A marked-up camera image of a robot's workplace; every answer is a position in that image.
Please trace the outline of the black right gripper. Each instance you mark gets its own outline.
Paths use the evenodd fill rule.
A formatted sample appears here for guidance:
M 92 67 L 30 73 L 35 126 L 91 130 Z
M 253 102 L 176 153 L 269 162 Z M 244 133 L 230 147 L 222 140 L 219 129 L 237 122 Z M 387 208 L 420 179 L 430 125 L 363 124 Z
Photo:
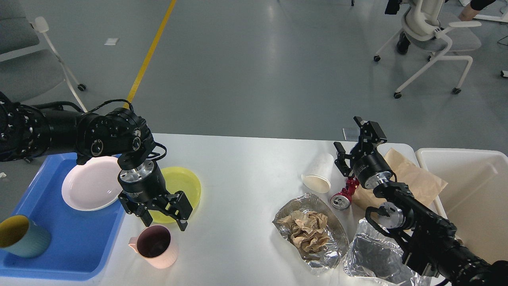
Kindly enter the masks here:
M 342 143 L 334 142 L 337 152 L 335 165 L 344 177 L 356 177 L 364 189 L 374 189 L 390 181 L 394 172 L 383 156 L 376 150 L 380 144 L 388 141 L 378 122 L 364 121 L 354 116 L 360 128 L 358 142 L 347 154 Z

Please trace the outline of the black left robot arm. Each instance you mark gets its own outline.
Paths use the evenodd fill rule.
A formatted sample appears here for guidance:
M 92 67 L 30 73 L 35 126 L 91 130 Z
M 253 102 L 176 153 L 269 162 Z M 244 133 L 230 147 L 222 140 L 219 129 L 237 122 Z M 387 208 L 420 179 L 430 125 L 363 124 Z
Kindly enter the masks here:
M 193 208 L 183 191 L 171 194 L 157 161 L 165 154 L 156 142 L 147 122 L 134 107 L 116 108 L 102 116 L 60 109 L 69 102 L 59 101 L 29 106 L 0 96 L 0 159 L 2 162 L 40 156 L 76 153 L 78 165 L 91 158 L 118 155 L 118 199 L 125 212 L 135 214 L 150 226 L 150 210 L 173 218 L 181 231 Z

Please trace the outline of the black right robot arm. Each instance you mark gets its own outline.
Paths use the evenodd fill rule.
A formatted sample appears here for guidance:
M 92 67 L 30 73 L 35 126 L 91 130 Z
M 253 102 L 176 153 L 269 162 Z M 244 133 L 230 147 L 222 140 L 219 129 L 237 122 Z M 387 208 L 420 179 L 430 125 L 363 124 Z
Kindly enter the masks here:
M 407 184 L 392 181 L 396 174 L 377 151 L 387 141 L 379 123 L 359 116 L 354 121 L 360 129 L 358 143 L 347 154 L 335 142 L 335 165 L 345 177 L 355 177 L 377 198 L 386 199 L 378 208 L 367 207 L 365 217 L 402 248 L 403 263 L 423 276 L 443 276 L 442 286 L 506 286 L 507 261 L 489 264 L 460 245 L 453 223 L 415 199 Z

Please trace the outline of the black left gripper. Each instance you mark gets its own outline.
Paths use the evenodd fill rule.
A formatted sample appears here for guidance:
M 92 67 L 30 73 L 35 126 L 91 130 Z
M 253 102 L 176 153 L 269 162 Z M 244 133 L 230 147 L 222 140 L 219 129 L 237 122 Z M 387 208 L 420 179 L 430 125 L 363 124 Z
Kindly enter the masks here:
M 154 160 L 145 160 L 134 170 L 121 170 L 118 182 L 122 188 L 118 198 L 128 214 L 135 214 L 146 227 L 163 217 L 171 217 L 185 231 L 193 208 L 183 191 L 170 194 L 160 167 Z M 153 218 L 148 210 L 153 210 Z

